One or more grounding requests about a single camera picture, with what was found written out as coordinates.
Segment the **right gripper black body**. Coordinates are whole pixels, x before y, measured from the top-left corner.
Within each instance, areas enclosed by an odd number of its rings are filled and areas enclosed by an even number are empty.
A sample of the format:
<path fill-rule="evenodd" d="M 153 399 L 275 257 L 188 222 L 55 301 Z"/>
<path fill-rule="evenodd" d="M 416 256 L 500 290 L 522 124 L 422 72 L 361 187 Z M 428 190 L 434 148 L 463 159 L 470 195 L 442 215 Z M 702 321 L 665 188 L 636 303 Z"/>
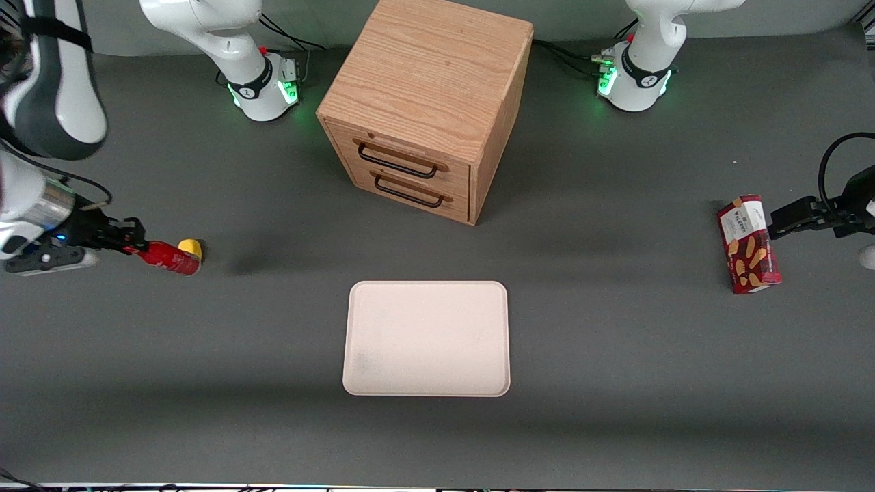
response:
<path fill-rule="evenodd" d="M 113 245 L 107 240 L 113 217 L 107 216 L 99 208 L 82 208 L 84 205 L 74 205 L 74 209 L 62 223 L 62 245 L 94 250 L 113 249 Z"/>

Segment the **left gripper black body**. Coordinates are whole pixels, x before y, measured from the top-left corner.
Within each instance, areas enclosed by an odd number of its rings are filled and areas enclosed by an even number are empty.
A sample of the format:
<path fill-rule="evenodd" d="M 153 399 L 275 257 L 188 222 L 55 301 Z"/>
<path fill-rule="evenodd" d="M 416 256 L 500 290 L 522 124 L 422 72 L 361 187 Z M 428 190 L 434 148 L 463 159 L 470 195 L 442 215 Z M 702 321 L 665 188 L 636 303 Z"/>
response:
<path fill-rule="evenodd" d="M 873 236 L 874 166 L 857 172 L 847 181 L 835 206 L 844 222 L 835 228 L 835 238 L 862 233 Z"/>

